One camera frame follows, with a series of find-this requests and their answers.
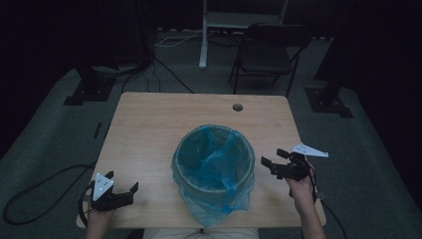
chair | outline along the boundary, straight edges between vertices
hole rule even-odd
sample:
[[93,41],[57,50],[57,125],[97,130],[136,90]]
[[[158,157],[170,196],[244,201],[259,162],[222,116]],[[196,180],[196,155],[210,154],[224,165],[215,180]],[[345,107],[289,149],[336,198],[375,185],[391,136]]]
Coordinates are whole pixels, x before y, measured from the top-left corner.
[[[274,84],[280,76],[291,74],[286,91],[288,98],[299,55],[312,38],[313,34],[302,25],[257,23],[249,26],[239,44],[230,74],[229,82],[235,77],[233,95],[236,95],[239,76],[273,77]],[[292,56],[287,48],[295,48]]]

blue plastic bag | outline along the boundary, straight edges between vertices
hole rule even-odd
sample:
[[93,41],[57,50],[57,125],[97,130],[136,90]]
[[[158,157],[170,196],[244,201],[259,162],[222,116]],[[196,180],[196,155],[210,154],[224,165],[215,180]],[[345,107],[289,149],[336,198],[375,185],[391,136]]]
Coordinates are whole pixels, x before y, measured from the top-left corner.
[[212,227],[234,210],[249,208],[255,153],[246,138],[226,126],[201,125],[177,146],[173,179],[195,219]]

gray carpet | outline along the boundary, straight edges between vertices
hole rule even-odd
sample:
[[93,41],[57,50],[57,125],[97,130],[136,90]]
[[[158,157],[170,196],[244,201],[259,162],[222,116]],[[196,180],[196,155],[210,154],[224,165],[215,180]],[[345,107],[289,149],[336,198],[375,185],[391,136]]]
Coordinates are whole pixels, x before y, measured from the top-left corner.
[[[165,36],[189,34],[167,33]],[[227,39],[215,41],[229,43]],[[304,88],[324,86],[324,82],[314,81],[314,75],[328,46],[326,41],[313,41],[306,49],[289,98],[302,141],[330,154],[329,158],[310,159],[316,167],[317,187],[325,194],[324,202],[341,221],[349,238],[422,238],[421,212],[403,185],[356,94],[347,89],[342,89],[339,94],[354,119],[316,114],[311,110]],[[199,41],[155,48],[154,52],[157,59],[195,93],[232,93],[233,85],[227,80],[236,48],[210,44],[205,71],[198,69]],[[67,166],[89,164],[98,158],[105,141],[106,126],[112,120],[125,79],[126,76],[117,79],[107,102],[84,103],[79,107],[63,106],[66,97],[79,83],[76,71],[68,72],[57,81],[31,122],[0,161],[0,208],[3,209],[7,200],[17,192],[47,176]],[[283,95],[286,87],[286,78],[274,86],[271,80],[245,79],[239,84],[238,94]],[[128,81],[124,90],[188,93],[157,62],[143,75],[136,75]],[[102,127],[95,137],[99,122]],[[82,171],[75,169],[61,174],[43,187],[25,194],[10,208],[11,218],[22,221],[45,211]],[[85,230],[75,223],[77,198],[89,182],[91,173],[84,174],[47,216],[21,226],[8,225],[1,220],[0,238],[83,238]],[[343,238],[334,217],[328,210],[325,214],[327,223],[324,229],[328,238]],[[110,229],[107,238],[125,238],[130,231]],[[299,239],[301,229],[261,229],[260,235],[268,239]]]

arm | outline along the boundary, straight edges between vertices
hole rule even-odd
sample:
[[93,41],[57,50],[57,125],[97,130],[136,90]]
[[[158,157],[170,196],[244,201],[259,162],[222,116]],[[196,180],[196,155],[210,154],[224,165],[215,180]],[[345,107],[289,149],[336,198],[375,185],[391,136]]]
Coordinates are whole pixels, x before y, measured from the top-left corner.
[[295,199],[296,210],[301,216],[302,228],[306,239],[325,239],[325,232],[317,215],[315,208],[312,183],[309,177],[297,182],[293,179],[286,178],[292,196]]
[[115,210],[98,212],[92,210],[88,213],[88,228],[86,239],[103,239],[106,236],[109,223]]

cable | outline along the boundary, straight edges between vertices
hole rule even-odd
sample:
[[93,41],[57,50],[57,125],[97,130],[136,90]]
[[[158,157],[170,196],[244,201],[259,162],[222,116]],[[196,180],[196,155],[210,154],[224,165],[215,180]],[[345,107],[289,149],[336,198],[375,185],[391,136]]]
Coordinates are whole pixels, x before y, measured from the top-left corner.
[[[39,183],[36,183],[33,186],[30,186],[29,188],[22,190],[21,192],[17,193],[16,195],[14,195],[11,199],[9,199],[9,201],[6,203],[6,206],[3,209],[3,219],[6,223],[10,224],[10,225],[24,225],[24,224],[29,224],[32,223],[40,218],[42,218],[43,216],[47,215],[47,213],[49,213],[64,197],[65,195],[70,191],[70,189],[76,184],[76,182],[89,170],[89,169],[94,169],[94,165],[97,163],[97,161],[95,160],[94,162],[92,162],[89,165],[85,165],[85,164],[78,164],[78,165],[74,165],[74,166],[70,166],[67,167],[65,169],[60,170],[59,172],[53,174],[52,176],[47,177],[46,179],[42,180]],[[44,183],[50,181],[52,178],[56,177],[57,175],[68,171],[70,169],[74,169],[74,168],[79,168],[79,167],[84,167],[85,170],[71,183],[71,185],[65,190],[65,192],[44,212],[42,212],[40,215],[28,219],[28,220],[24,220],[24,221],[13,221],[12,219],[9,218],[9,207],[13,204],[14,201],[16,201],[19,197],[21,197],[22,195],[24,195],[25,193],[28,193],[29,191],[32,191],[36,188],[38,188],[39,186],[43,185]]]
[[[313,194],[317,193],[316,192],[316,185],[317,185],[317,175],[315,170],[311,167],[311,171],[313,172],[313,175],[310,173],[309,177],[311,179],[311,184],[313,185]],[[343,227],[343,225],[341,224],[340,220],[337,218],[337,216],[334,214],[334,212],[326,205],[326,203],[321,199],[320,203],[329,211],[329,213],[331,213],[331,215],[334,217],[335,221],[337,222],[338,226],[340,227],[343,236],[345,239],[348,238],[347,233],[345,232],[345,229]]]
[[146,90],[150,93],[150,90],[149,90],[149,78],[145,76],[145,73],[143,73],[142,76],[146,79]]
[[225,34],[225,33],[222,33],[222,32],[220,32],[218,34],[218,36],[220,36],[223,39],[230,40],[231,43],[230,44],[222,44],[222,43],[211,40],[213,38],[218,38],[218,37],[213,37],[211,39],[208,39],[208,43],[212,46],[224,47],[224,48],[233,48],[233,47],[237,47],[239,45],[239,41],[234,36],[229,36],[228,34]]
[[135,67],[135,68],[131,68],[122,72],[116,72],[116,73],[108,73],[108,72],[101,72],[98,71],[96,69],[94,69],[94,71],[97,73],[98,76],[100,77],[106,77],[106,78],[117,78],[117,77],[121,77],[124,75],[128,75],[128,74],[132,74],[136,71],[138,71],[139,67]]
[[161,66],[163,66],[165,69],[167,69],[167,71],[169,73],[171,73],[176,80],[184,87],[186,88],[186,90],[188,90],[190,93],[195,94],[192,90],[190,90],[177,76],[176,74],[174,74],[167,66],[165,66],[160,60],[158,60],[157,58],[154,58],[155,61],[157,61],[159,64],[161,64]]
[[88,228],[88,219],[87,216],[85,215],[85,211],[84,211],[84,197],[87,194],[87,192],[91,189],[93,190],[94,188],[94,182],[91,181],[90,184],[84,189],[84,191],[82,192],[79,200],[78,200],[78,212],[79,212],[79,216],[81,221],[84,223],[85,227]]
[[158,91],[161,93],[161,81],[159,80],[159,77],[155,74],[155,64],[152,62],[152,74],[155,75],[158,81]]
[[343,233],[343,236],[344,236],[344,238],[345,239],[347,239],[348,238],[348,236],[347,236],[347,233],[345,232],[345,229],[344,229],[344,227],[343,227],[343,225],[341,224],[341,222],[340,222],[340,220],[338,220],[338,218],[337,218],[337,216],[334,214],[334,212],[326,205],[326,203],[323,201],[323,200],[321,200],[320,201],[321,202],[321,204],[329,211],[329,213],[331,213],[331,215],[334,217],[334,219],[335,219],[335,221],[337,221],[337,224],[338,224],[338,226],[340,227],[340,229],[341,229],[341,231],[342,231],[342,233]]
[[[196,32],[195,34],[193,34],[192,36],[189,36],[189,37],[168,37],[168,38],[165,38],[165,39],[163,39],[163,40],[161,40],[161,41],[159,41],[159,42],[157,42],[157,43],[155,43],[153,46],[154,47],[162,47],[162,48],[170,48],[170,47],[175,47],[175,46],[178,46],[178,45],[180,45],[180,44],[182,44],[183,42],[186,42],[187,40],[189,40],[189,39],[191,39],[191,38],[194,38],[196,35],[198,35],[199,33],[201,33],[202,31],[198,31],[198,32]],[[165,42],[165,41],[167,41],[167,40],[170,40],[170,39],[183,39],[182,41],[180,41],[180,42],[178,42],[178,43],[176,43],[176,44],[173,44],[173,45],[167,45],[167,46],[162,46],[162,45],[159,45],[160,43],[163,43],[163,42]]]
[[129,77],[126,78],[126,80],[124,81],[123,85],[121,86],[121,90],[120,93],[123,94],[124,93],[124,86],[126,86],[127,82],[130,80],[130,78],[132,78],[134,75],[138,74],[139,71],[135,71],[134,73],[132,73]]
[[91,212],[92,210],[94,210],[94,209],[93,209],[93,208],[91,208],[90,210],[85,211],[85,212],[84,212],[84,214],[87,214],[87,213]]

